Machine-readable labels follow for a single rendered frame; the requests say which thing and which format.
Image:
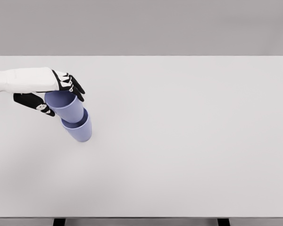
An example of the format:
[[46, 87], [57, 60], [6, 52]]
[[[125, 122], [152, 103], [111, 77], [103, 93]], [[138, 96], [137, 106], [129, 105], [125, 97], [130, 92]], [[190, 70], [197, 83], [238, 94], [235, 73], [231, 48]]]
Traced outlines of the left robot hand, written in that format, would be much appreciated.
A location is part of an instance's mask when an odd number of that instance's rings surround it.
[[11, 69], [7, 73], [4, 88], [13, 94], [13, 100], [48, 116], [54, 117], [54, 111], [36, 93], [67, 91], [84, 101], [84, 89], [69, 73], [48, 67]]

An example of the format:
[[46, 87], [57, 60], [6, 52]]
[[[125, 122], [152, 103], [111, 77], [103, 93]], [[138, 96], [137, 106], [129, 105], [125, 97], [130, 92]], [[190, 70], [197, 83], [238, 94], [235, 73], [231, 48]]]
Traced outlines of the blue plastic cup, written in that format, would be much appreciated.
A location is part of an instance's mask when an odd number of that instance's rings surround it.
[[76, 123], [83, 118], [83, 104], [70, 91], [46, 92], [44, 99], [49, 108], [67, 122]]
[[86, 142], [92, 136], [92, 122], [85, 108], [83, 109], [83, 118], [79, 122], [70, 123], [61, 119], [61, 123], [69, 135], [78, 142]]

